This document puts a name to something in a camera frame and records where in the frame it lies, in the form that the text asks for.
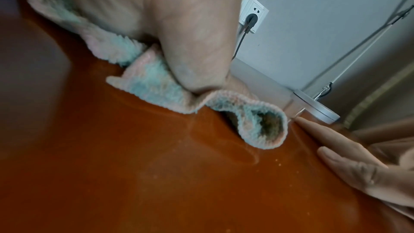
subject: skin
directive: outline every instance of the skin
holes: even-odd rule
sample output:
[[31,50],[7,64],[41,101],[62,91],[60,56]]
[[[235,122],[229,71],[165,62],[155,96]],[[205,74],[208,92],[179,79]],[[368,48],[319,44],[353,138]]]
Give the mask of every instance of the skin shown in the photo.
[[194,93],[229,89],[241,0],[74,0],[91,21],[141,41],[159,40],[180,84]]
[[387,166],[361,144],[328,127],[300,117],[295,122],[323,145],[318,156],[345,183],[414,219],[414,171],[406,169],[413,166],[414,149],[400,154],[398,148],[388,148],[385,157],[393,159],[398,152],[399,165]]

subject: wooden table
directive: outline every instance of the wooden table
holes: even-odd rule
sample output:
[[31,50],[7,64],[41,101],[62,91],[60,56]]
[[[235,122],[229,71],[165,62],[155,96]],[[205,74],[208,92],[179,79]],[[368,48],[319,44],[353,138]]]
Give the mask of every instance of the wooden table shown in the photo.
[[105,83],[120,67],[0,0],[0,232],[399,232],[297,125],[244,143],[218,112],[181,115]]

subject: orange-brown wooden surface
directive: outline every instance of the orange-brown wooden surface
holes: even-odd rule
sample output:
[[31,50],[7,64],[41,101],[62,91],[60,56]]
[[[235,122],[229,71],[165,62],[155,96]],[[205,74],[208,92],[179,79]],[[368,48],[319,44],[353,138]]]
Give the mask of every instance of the orange-brown wooden surface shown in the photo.
[[333,175],[297,125],[244,143],[105,83],[123,69],[25,0],[0,0],[0,232],[400,232],[411,222]]

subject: pastel multicolored cloth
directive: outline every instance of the pastel multicolored cloth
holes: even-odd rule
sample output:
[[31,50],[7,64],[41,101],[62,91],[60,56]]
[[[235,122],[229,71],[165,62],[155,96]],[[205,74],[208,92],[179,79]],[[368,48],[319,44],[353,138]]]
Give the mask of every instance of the pastel multicolored cloth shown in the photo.
[[196,113],[204,105],[230,112],[240,136],[257,148],[276,148],[285,140],[287,119],[277,106],[229,90],[196,96],[175,80],[158,45],[148,48],[99,28],[82,17],[71,0],[27,1],[42,16],[79,34],[96,57],[128,66],[122,77],[107,78],[113,87],[183,114]]

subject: fuzzy cloth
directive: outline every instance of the fuzzy cloth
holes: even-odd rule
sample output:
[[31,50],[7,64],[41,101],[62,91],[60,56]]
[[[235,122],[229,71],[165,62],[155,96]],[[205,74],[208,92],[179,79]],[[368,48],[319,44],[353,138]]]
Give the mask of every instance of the fuzzy cloth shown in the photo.
[[175,80],[158,45],[148,48],[99,28],[80,15],[72,0],[27,1],[42,16],[79,34],[96,57],[128,66],[122,77],[107,78],[113,87],[183,114],[196,113],[204,105],[233,113],[240,136],[257,148],[276,148],[285,140],[287,119],[278,107],[228,90],[195,96]]

